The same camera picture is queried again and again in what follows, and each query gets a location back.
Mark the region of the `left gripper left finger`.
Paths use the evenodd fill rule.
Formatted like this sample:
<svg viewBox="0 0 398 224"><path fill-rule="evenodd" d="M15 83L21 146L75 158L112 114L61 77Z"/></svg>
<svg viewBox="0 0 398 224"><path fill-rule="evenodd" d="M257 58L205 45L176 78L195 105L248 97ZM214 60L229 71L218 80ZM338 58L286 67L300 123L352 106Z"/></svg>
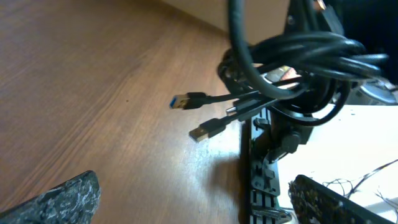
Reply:
<svg viewBox="0 0 398 224"><path fill-rule="evenodd" d="M1 212L1 223L91 223L100 197L97 175L88 170Z"/></svg>

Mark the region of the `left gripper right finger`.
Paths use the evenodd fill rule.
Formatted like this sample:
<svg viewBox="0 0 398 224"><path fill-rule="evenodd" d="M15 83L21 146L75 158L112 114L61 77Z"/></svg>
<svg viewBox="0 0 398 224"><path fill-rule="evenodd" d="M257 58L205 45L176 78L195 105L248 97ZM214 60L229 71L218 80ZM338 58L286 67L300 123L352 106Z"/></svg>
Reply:
<svg viewBox="0 0 398 224"><path fill-rule="evenodd" d="M392 224L305 175L289 183L289 197L300 224Z"/></svg>

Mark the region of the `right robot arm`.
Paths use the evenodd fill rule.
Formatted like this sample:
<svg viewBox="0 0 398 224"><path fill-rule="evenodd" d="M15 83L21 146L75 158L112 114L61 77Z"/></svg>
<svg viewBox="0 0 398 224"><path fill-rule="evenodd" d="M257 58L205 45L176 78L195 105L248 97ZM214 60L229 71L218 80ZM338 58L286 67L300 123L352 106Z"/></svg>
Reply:
<svg viewBox="0 0 398 224"><path fill-rule="evenodd" d="M248 126L248 191L245 220L250 224L288 223L293 211L281 208L278 162L305 145L312 135L311 126L287 121L267 108L246 117Z"/></svg>

